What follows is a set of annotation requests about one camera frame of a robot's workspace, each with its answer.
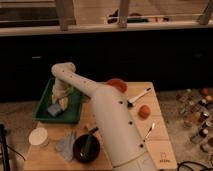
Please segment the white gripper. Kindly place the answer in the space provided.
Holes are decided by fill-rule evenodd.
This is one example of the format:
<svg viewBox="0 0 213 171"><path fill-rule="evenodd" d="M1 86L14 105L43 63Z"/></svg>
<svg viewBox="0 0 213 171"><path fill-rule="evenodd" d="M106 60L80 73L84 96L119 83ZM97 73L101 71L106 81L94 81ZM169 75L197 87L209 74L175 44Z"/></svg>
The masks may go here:
<svg viewBox="0 0 213 171"><path fill-rule="evenodd" d="M62 110L66 110L68 108L68 96L73 92L72 88L68 89L52 89L52 103L55 104L56 102L59 103L59 106Z"/></svg>

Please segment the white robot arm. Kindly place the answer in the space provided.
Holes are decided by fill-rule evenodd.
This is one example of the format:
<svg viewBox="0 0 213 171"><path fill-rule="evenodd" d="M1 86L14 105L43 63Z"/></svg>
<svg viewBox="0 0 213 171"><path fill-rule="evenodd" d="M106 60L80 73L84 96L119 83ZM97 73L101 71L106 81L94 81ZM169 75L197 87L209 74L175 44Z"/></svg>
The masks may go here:
<svg viewBox="0 0 213 171"><path fill-rule="evenodd" d="M51 72L61 96L68 84L90 98L113 171L158 171L128 110L127 98L119 90L76 74L75 65L70 62L53 65Z"/></svg>

